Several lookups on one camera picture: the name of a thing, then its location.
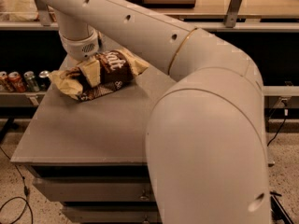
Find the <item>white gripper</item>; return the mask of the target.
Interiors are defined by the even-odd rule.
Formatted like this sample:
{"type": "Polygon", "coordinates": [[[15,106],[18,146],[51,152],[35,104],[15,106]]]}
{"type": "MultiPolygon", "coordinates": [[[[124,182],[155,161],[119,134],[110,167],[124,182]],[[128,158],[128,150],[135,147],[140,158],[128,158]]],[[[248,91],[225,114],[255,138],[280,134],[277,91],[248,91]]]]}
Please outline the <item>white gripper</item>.
{"type": "Polygon", "coordinates": [[[78,64],[78,68],[89,85],[92,88],[99,85],[100,63],[95,57],[91,57],[99,50],[98,33],[92,32],[89,37],[80,40],[71,40],[62,34],[60,38],[67,54],[77,61],[83,61],[78,64]]]}

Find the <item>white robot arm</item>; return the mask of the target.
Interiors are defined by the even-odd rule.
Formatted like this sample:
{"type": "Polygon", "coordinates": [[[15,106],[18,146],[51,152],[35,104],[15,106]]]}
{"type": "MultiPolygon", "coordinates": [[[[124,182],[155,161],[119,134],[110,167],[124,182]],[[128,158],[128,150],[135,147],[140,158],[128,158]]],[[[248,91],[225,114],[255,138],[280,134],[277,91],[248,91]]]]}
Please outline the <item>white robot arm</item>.
{"type": "Polygon", "coordinates": [[[42,1],[175,80],[146,131],[163,224],[271,224],[263,80],[245,52],[125,0],[42,1]]]}

